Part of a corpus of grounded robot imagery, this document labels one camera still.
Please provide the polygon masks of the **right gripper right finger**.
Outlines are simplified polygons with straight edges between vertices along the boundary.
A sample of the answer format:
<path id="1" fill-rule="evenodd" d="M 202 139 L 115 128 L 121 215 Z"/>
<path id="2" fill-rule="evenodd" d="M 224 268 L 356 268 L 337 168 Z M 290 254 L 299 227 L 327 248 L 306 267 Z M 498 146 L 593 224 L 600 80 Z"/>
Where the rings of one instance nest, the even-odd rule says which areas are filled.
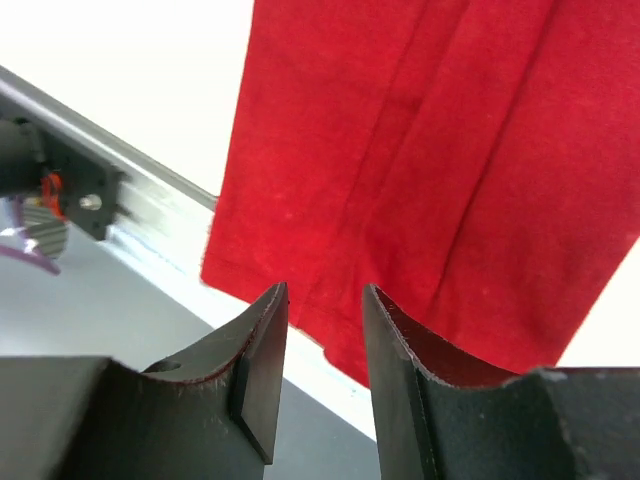
<path id="1" fill-rule="evenodd" d="M 364 287 L 362 318 L 381 477 L 444 479 L 425 384 L 487 388 L 516 374 L 429 330 L 374 284 Z"/>

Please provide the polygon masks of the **dark red t-shirt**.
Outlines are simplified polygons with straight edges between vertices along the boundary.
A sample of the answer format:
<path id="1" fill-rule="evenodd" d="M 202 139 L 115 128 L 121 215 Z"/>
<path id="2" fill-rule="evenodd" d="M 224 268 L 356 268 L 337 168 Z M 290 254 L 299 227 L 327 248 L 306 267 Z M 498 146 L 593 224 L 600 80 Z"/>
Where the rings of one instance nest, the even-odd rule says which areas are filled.
<path id="1" fill-rule="evenodd" d="M 639 236 L 635 1 L 258 1 L 201 277 L 368 379 L 375 284 L 459 348 L 556 363 Z"/>

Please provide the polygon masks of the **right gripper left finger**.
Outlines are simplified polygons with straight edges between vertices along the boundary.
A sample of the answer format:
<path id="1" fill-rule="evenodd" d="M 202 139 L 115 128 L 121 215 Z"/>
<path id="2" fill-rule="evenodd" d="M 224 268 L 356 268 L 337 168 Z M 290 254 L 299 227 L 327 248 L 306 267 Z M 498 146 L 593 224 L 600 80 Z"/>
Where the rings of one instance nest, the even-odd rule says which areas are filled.
<path id="1" fill-rule="evenodd" d="M 277 283 L 240 315 L 143 373 L 183 388 L 221 383 L 225 408 L 263 460 L 274 458 L 289 298 Z"/>

